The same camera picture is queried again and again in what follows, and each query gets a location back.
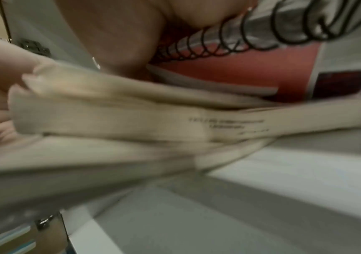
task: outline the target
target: metal clip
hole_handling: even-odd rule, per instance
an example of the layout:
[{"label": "metal clip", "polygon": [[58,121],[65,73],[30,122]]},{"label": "metal clip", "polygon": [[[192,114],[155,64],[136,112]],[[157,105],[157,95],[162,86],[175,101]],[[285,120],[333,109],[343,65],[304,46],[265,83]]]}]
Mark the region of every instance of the metal clip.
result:
[{"label": "metal clip", "polygon": [[42,55],[42,56],[46,56],[46,57],[50,57],[51,56],[51,52],[49,51],[48,48],[45,48],[41,45],[41,43],[37,42],[37,41],[31,41],[31,40],[27,40],[27,39],[23,39],[20,41],[20,46],[25,49],[28,50],[34,54],[37,55]]}]

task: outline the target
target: black spiral wire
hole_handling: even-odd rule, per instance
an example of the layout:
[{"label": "black spiral wire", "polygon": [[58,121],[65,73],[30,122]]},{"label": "black spiral wire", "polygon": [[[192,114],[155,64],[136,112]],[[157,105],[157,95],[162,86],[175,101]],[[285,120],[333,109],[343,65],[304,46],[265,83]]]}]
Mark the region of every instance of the black spiral wire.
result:
[{"label": "black spiral wire", "polygon": [[[190,37],[192,35],[189,35],[186,40],[186,46],[188,51],[187,55],[180,52],[178,48],[179,41],[176,41],[174,43],[174,49],[177,56],[174,56],[169,52],[169,46],[159,47],[155,53],[152,62],[184,61],[184,60],[193,60],[197,58],[206,58],[211,56],[222,57],[232,53],[243,53],[249,50],[269,51],[278,48],[281,44],[293,46],[293,45],[307,44],[311,41],[332,41],[352,33],[361,26],[361,19],[359,19],[355,24],[351,25],[353,17],[357,13],[358,9],[360,9],[361,0],[355,0],[353,4],[350,6],[350,8],[348,8],[350,0],[341,0],[342,2],[339,5],[332,21],[327,25],[325,23],[325,16],[319,17],[319,19],[316,21],[316,24],[320,27],[321,32],[316,34],[313,33],[309,25],[309,16],[312,10],[316,7],[316,4],[319,3],[320,1],[312,0],[305,9],[302,17],[302,31],[305,34],[305,38],[295,41],[290,40],[282,36],[282,34],[279,32],[279,29],[277,28],[277,14],[286,1],[287,0],[278,1],[278,3],[273,8],[269,19],[271,31],[274,37],[278,40],[279,44],[275,44],[268,47],[259,47],[257,45],[254,45],[251,41],[247,39],[248,36],[246,34],[245,26],[246,26],[246,21],[249,19],[253,11],[253,9],[250,9],[243,15],[241,19],[241,25],[239,27],[241,39],[237,40],[232,48],[225,42],[223,36],[223,27],[226,24],[226,22],[228,22],[231,19],[229,18],[223,21],[219,27],[218,38],[220,43],[216,46],[214,50],[210,50],[205,44],[204,36],[209,28],[204,28],[201,32],[201,37],[200,37],[200,43],[202,46],[201,53],[196,53],[192,49],[189,43]],[[346,16],[342,21],[341,19],[344,13],[346,13]],[[333,31],[335,24],[337,24],[340,21],[341,21],[341,25],[338,31],[336,32]]]}]

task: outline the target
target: spiral notebook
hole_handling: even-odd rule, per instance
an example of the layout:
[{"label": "spiral notebook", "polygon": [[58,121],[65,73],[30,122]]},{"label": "spiral notebook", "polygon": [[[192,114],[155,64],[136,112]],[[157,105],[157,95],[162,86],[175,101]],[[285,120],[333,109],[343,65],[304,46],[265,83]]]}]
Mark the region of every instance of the spiral notebook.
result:
[{"label": "spiral notebook", "polygon": [[167,84],[299,101],[312,92],[322,42],[359,27],[360,0],[261,0],[159,47],[148,69]]}]

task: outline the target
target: metal latch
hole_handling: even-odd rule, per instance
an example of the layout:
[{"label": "metal latch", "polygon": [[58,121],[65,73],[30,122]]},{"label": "metal latch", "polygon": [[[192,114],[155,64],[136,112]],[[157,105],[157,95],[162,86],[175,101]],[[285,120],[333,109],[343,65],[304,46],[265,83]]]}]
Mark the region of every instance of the metal latch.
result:
[{"label": "metal latch", "polygon": [[20,41],[20,46],[23,49],[28,50],[37,55],[42,55],[42,56],[46,56],[46,57],[51,56],[51,52],[49,51],[49,49],[46,47],[43,47],[41,45],[41,43],[39,43],[37,41],[22,39]]}]

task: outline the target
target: spiral binding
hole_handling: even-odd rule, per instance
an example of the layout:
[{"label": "spiral binding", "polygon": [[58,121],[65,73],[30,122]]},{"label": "spiral binding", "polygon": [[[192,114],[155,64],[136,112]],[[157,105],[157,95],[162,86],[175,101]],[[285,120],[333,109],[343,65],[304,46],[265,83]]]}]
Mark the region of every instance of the spiral binding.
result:
[{"label": "spiral binding", "polygon": [[[332,40],[338,39],[342,36],[345,36],[347,34],[350,34],[351,32],[353,32],[354,30],[356,30],[357,28],[359,28],[361,26],[361,19],[359,19],[354,25],[351,25],[353,17],[355,16],[357,10],[361,6],[361,0],[355,0],[349,9],[348,9],[348,5],[349,5],[350,0],[342,0],[341,4],[339,5],[339,7],[336,11],[334,18],[328,25],[325,23],[325,16],[322,16],[317,20],[317,24],[319,25],[321,32],[314,34],[313,31],[311,31],[310,26],[309,26],[309,16],[310,16],[310,12],[316,7],[316,3],[320,2],[320,1],[312,0],[309,3],[309,5],[307,6],[307,8],[305,9],[305,11],[303,13],[303,17],[302,17],[302,23],[303,23],[302,30],[303,30],[303,33],[305,34],[306,38],[302,39],[302,40],[298,40],[298,41],[292,41],[292,40],[289,40],[289,39],[283,37],[277,28],[277,14],[279,12],[279,9],[285,3],[285,1],[287,1],[287,0],[278,1],[278,3],[273,8],[272,13],[270,15],[271,31],[272,31],[274,37],[278,40],[279,44],[275,44],[275,45],[269,46],[269,47],[259,47],[257,45],[254,45],[247,39],[245,25],[246,25],[246,20],[251,16],[251,13],[253,11],[253,9],[250,9],[243,15],[243,17],[241,19],[241,25],[240,25],[240,29],[239,29],[241,39],[237,40],[237,42],[235,43],[235,45],[232,48],[227,45],[227,43],[225,42],[225,40],[223,38],[223,26],[227,21],[230,20],[230,18],[229,18],[229,19],[223,21],[220,25],[220,28],[218,31],[218,38],[219,38],[220,43],[217,45],[217,47],[214,50],[208,49],[207,45],[205,44],[204,34],[208,30],[208,28],[204,28],[201,33],[201,38],[200,38],[200,42],[201,42],[201,46],[202,46],[201,53],[196,53],[195,51],[193,51],[193,49],[189,43],[190,37],[192,35],[189,35],[187,37],[187,42],[186,42],[187,50],[189,52],[188,55],[185,55],[184,53],[180,52],[180,50],[178,48],[179,41],[176,41],[174,43],[174,49],[175,49],[175,52],[177,53],[177,56],[173,56],[169,52],[168,46],[160,47],[157,49],[152,62],[184,61],[184,60],[193,60],[193,59],[197,59],[197,58],[206,58],[206,57],[211,57],[211,56],[222,57],[222,56],[227,56],[231,53],[243,53],[243,52],[246,52],[249,50],[269,51],[269,50],[278,48],[281,44],[293,46],[293,45],[306,44],[311,41],[332,41]],[[338,23],[341,20],[343,14],[345,12],[347,12],[347,14],[345,16],[345,19],[341,23],[341,27],[339,28],[339,31],[333,32],[332,31],[333,27],[335,26],[336,23]]]}]

